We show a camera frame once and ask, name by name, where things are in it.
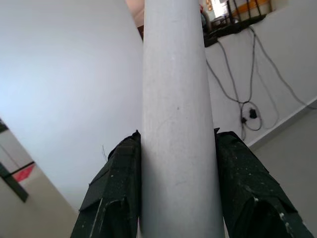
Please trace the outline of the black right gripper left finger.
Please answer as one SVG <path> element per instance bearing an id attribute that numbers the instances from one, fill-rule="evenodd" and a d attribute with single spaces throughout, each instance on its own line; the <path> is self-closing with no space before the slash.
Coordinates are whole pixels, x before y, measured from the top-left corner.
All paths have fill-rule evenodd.
<path id="1" fill-rule="evenodd" d="M 141 214 L 141 135 L 135 131 L 109 154 L 89 184 L 71 236 L 135 238 Z"/>

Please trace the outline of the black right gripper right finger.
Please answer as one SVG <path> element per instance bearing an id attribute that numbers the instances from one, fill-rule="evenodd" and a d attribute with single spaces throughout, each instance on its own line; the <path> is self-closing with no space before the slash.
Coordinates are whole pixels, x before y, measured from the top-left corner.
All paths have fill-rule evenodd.
<path id="1" fill-rule="evenodd" d="M 233 132 L 214 131 L 222 212 L 231 238 L 311 238 L 280 184 Z"/>

